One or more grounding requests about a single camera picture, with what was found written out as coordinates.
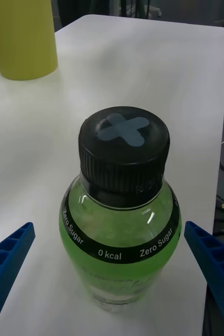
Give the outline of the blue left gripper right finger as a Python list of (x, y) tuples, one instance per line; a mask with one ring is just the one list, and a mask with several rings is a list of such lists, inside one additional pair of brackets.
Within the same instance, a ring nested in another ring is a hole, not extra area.
[(224, 243), (191, 221), (184, 237), (224, 319)]

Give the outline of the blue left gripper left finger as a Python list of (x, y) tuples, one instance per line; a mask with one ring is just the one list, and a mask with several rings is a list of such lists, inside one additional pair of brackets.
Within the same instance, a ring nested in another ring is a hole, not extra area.
[(0, 242), (0, 312), (35, 239), (28, 222)]

